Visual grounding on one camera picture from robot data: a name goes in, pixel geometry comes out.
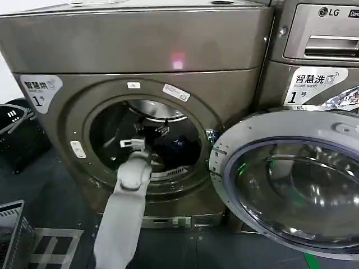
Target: front-load washer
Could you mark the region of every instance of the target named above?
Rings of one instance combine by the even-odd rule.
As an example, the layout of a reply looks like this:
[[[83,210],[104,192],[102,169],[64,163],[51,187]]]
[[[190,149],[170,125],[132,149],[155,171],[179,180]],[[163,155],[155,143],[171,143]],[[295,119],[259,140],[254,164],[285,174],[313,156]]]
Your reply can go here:
[[[258,111],[217,140],[211,178],[228,208],[268,238],[359,260],[359,1],[281,4]]]
[[[94,210],[130,154],[120,141],[145,134],[154,172],[142,226],[210,226],[225,207],[209,153],[247,114],[272,13],[242,0],[64,4],[1,16],[0,45]]]

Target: machine base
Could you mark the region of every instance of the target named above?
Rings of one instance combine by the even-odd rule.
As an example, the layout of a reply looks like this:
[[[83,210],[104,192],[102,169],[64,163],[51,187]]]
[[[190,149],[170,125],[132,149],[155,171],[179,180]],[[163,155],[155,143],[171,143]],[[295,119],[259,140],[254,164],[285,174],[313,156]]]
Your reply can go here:
[[[225,205],[210,180],[177,200],[147,202],[142,228],[199,228],[221,223]]]

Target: lg logo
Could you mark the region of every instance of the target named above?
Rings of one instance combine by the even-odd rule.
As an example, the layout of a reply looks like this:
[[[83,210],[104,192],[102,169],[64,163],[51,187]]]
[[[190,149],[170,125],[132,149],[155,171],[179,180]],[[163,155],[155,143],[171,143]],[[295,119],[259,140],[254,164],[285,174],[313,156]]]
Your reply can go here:
[[[333,9],[328,9],[327,7],[322,7],[321,9],[319,9],[319,17],[324,17],[324,16],[338,16],[339,15],[339,10],[333,10]]]

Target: robotic arm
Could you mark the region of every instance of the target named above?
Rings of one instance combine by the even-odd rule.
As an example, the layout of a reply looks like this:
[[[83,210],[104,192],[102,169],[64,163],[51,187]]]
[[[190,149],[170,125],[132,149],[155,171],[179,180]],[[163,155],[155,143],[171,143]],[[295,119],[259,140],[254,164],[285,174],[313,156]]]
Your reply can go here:
[[[121,141],[121,146],[133,146],[136,142],[142,141]],[[134,257],[151,172],[145,151],[133,152],[119,167],[95,241],[96,269],[125,269]]]

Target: white wall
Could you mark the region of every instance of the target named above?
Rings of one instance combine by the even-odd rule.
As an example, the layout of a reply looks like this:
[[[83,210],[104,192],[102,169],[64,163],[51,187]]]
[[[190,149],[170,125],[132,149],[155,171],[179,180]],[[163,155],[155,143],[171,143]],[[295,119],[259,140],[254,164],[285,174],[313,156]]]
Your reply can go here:
[[[0,14],[47,7],[63,2],[65,0],[0,0]],[[23,97],[23,94],[0,53],[0,104],[19,97]]]

